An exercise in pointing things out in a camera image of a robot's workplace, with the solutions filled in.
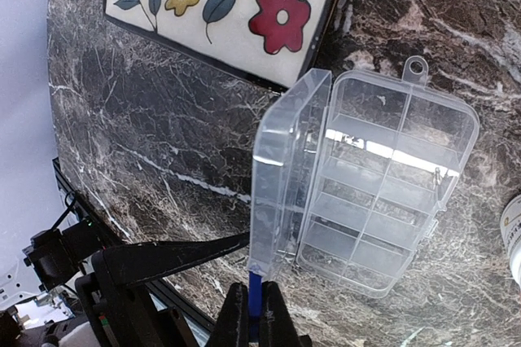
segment clear glass object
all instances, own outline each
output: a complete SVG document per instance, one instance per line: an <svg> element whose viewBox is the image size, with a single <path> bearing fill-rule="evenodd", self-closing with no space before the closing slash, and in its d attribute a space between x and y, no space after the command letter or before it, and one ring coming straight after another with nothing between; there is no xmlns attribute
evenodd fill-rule
<svg viewBox="0 0 521 347"><path fill-rule="evenodd" d="M372 297L388 294L436 226L479 133L475 111L400 79L312 69L265 114L253 151L249 269L296 263Z"/></svg>

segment transparent compartment case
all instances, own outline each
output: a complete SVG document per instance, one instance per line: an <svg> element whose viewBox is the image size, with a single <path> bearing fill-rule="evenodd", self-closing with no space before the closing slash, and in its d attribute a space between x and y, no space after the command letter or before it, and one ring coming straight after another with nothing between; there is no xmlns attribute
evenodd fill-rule
<svg viewBox="0 0 521 347"><path fill-rule="evenodd" d="M436 225L479 132L475 111L426 88L421 57L402 79L312 69L265 114L253 151L249 269L300 267L388 294Z"/></svg>

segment dark marble surface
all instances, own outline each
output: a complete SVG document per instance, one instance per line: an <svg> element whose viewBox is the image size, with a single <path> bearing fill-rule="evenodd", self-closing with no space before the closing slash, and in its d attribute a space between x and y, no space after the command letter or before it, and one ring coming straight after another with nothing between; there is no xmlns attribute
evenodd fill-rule
<svg viewBox="0 0 521 347"><path fill-rule="evenodd" d="M102 0L49 0L50 92L63 171L128 241L209 239L249 223L251 149L277 96L131 35ZM371 300L305 273L282 281L324 346L521 345L519 288L498 226L521 190L521 0L340 0L317 66L401 73L467 101L481 133L468 166L390 294ZM211 315L245 280L247 251L171 278Z"/></svg>

